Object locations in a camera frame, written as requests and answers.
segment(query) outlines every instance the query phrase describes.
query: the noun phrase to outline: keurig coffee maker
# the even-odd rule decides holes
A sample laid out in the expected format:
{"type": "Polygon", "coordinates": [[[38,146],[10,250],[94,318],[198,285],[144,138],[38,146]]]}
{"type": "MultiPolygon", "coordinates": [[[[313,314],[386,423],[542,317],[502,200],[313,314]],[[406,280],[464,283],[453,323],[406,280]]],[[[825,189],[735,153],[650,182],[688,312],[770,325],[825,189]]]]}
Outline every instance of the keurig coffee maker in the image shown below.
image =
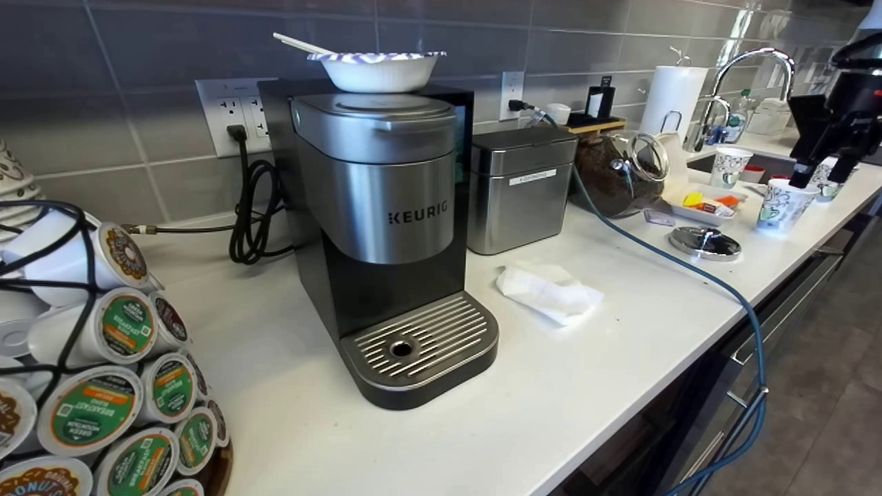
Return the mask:
{"type": "Polygon", "coordinates": [[[465,288],[470,93],[261,86],[300,280],[362,393],[415,407],[497,358],[465,288]]]}

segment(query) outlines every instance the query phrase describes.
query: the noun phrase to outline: faucet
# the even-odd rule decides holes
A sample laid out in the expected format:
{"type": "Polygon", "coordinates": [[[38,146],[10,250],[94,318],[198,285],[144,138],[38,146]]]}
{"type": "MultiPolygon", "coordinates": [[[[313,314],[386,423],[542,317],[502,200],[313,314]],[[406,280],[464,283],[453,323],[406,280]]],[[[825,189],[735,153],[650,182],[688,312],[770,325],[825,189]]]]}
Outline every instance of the faucet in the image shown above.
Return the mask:
{"type": "Polygon", "coordinates": [[[705,138],[712,131],[712,123],[713,123],[713,108],[723,105],[719,99],[719,88],[723,88],[723,80],[727,77],[727,70],[746,59],[746,58],[771,58],[782,65],[782,86],[781,86],[781,102],[787,102],[792,91],[794,91],[794,58],[781,51],[776,46],[760,46],[760,50],[750,50],[750,51],[741,51],[735,54],[734,59],[727,59],[724,65],[719,65],[717,70],[717,80],[713,80],[713,93],[699,116],[699,135],[698,135],[698,144],[695,144],[695,150],[699,150],[705,146],[705,138]]]}

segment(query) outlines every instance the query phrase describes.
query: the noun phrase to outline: silver panel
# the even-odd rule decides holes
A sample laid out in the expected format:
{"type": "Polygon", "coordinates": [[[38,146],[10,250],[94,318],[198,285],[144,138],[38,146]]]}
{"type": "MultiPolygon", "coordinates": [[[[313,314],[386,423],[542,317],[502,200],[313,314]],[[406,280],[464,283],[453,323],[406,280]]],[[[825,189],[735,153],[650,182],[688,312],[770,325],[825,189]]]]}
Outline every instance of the silver panel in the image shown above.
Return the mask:
{"type": "Polygon", "coordinates": [[[291,99],[295,131],[341,163],[418,163],[455,150],[455,112],[425,95],[317,93],[291,99]]]}
{"type": "Polygon", "coordinates": [[[341,163],[297,144],[306,203],[331,243],[367,263],[408,263],[453,243],[453,153],[425,163],[341,163]]]}
{"type": "Polygon", "coordinates": [[[470,167],[468,248],[502,252],[559,233],[574,139],[483,149],[470,167]]]}

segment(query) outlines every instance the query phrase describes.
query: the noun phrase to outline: coffee maker handle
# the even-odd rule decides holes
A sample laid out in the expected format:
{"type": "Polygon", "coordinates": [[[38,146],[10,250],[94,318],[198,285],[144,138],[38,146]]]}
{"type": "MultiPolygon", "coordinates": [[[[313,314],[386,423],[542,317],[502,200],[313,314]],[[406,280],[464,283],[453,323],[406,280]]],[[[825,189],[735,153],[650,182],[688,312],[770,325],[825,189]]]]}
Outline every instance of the coffee maker handle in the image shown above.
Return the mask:
{"type": "Polygon", "coordinates": [[[453,120],[455,120],[455,116],[421,119],[421,120],[380,119],[380,120],[375,120],[375,128],[380,128],[380,131],[421,131],[421,128],[450,127],[453,120]]]}

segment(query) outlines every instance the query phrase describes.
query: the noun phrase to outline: electrical outlet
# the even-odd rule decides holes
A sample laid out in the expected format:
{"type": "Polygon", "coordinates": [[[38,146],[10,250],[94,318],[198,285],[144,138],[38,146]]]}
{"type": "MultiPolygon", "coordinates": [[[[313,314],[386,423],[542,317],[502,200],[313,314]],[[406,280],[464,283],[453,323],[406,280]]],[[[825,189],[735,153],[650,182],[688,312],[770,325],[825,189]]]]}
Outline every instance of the electrical outlet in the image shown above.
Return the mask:
{"type": "Polygon", "coordinates": [[[523,99],[523,70],[502,70],[498,120],[513,119],[513,112],[506,110],[509,99],[523,99]]]}
{"type": "Polygon", "coordinates": [[[257,91],[258,80],[196,80],[203,119],[221,157],[240,153],[240,146],[227,135],[227,127],[244,127],[249,150],[271,150],[271,131],[265,105],[257,91]]]}

